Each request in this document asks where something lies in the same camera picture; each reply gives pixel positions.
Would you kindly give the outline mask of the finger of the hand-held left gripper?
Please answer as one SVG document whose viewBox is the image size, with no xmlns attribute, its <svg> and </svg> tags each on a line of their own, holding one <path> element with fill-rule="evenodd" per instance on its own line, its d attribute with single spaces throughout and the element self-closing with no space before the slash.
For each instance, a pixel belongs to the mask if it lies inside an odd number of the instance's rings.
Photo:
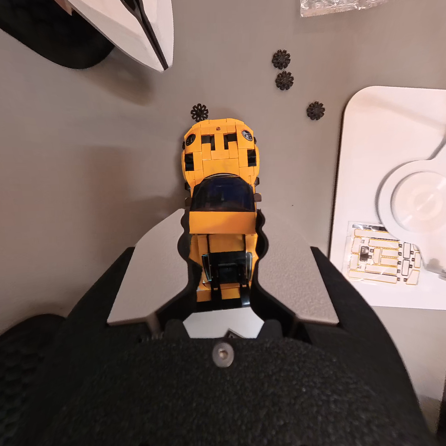
<svg viewBox="0 0 446 446">
<path fill-rule="evenodd" d="M 143 64 L 153 69 L 168 69 L 174 57 L 174 20 L 170 0 L 137 2 L 142 38 L 148 55 Z"/>
<path fill-rule="evenodd" d="M 57 0 L 67 13 L 78 12 L 110 42 L 142 65 L 148 55 L 137 11 L 138 1 Z"/>
</svg>

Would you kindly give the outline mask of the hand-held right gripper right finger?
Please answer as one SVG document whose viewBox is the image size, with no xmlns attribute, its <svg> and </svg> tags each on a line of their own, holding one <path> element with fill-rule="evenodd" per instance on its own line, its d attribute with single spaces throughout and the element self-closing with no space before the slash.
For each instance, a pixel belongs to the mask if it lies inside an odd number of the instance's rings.
<svg viewBox="0 0 446 446">
<path fill-rule="evenodd" d="M 277 209 L 257 214 L 256 251 L 250 306 L 262 320 L 282 326 L 302 321 L 329 326 L 339 322 L 309 243 Z"/>
</svg>

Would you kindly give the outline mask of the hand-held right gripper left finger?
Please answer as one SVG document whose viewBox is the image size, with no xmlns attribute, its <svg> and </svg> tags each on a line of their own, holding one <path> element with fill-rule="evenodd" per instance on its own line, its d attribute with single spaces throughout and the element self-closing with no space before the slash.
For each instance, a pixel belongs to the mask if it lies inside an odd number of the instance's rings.
<svg viewBox="0 0 446 446">
<path fill-rule="evenodd" d="M 107 323 L 145 322 L 153 335 L 196 311 L 202 267 L 190 258 L 189 209 L 178 209 L 135 245 Z"/>
</svg>

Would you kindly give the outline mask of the yellow lego car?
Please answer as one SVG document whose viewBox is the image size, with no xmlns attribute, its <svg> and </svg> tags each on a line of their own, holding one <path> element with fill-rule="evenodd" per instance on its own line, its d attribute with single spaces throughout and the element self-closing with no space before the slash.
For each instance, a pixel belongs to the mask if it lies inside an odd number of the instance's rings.
<svg viewBox="0 0 446 446">
<path fill-rule="evenodd" d="M 204 120 L 185 134 L 181 166 L 190 193 L 190 259 L 201 266 L 200 312 L 250 305 L 259 256 L 259 149 L 237 119 Z"/>
</svg>

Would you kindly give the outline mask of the lego sticker sheet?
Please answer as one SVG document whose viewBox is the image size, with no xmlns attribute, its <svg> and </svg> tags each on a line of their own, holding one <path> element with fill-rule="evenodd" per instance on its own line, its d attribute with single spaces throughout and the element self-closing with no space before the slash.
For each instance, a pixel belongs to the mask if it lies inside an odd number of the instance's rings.
<svg viewBox="0 0 446 446">
<path fill-rule="evenodd" d="M 349 222 L 343 262 L 349 281 L 417 286 L 421 267 L 416 245 L 395 238 L 381 224 Z"/>
</svg>

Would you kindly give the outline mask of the white desk stand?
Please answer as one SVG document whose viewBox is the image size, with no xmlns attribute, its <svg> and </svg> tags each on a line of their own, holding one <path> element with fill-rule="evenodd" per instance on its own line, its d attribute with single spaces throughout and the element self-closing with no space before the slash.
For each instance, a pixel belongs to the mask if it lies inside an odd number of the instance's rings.
<svg viewBox="0 0 446 446">
<path fill-rule="evenodd" d="M 330 260 L 343 273 L 349 222 L 416 245 L 417 286 L 351 282 L 371 306 L 445 310 L 445 90 L 371 86 L 348 102 Z"/>
</svg>

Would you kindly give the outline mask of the clear plastic bag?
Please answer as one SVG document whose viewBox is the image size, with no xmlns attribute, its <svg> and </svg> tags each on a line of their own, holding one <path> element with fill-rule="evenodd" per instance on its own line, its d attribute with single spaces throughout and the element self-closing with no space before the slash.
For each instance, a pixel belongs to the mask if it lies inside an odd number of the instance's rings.
<svg viewBox="0 0 446 446">
<path fill-rule="evenodd" d="M 385 0 L 301 0 L 300 16 L 313 17 L 331 13 L 365 10 L 385 3 Z"/>
</svg>

